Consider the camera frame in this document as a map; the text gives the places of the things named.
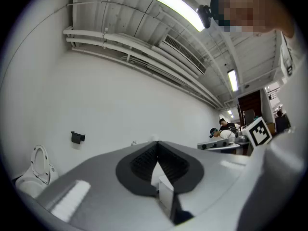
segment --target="ceiling light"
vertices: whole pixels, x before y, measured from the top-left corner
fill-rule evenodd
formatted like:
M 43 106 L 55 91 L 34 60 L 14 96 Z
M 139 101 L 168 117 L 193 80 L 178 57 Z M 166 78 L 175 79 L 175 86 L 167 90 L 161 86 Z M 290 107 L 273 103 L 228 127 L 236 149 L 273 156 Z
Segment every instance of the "ceiling light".
M 229 75 L 229 79 L 230 79 L 230 82 L 231 82 L 231 85 L 232 85 L 232 90 L 233 91 L 237 91 L 238 87 L 237 87 L 237 80 L 236 80 L 235 70 L 234 69 L 230 70 L 228 72 L 228 75 Z
M 173 9 L 186 20 L 188 20 L 199 32 L 201 32 L 205 27 L 198 15 L 198 13 L 193 10 L 188 4 L 184 3 L 182 0 L 157 0 L 169 8 Z

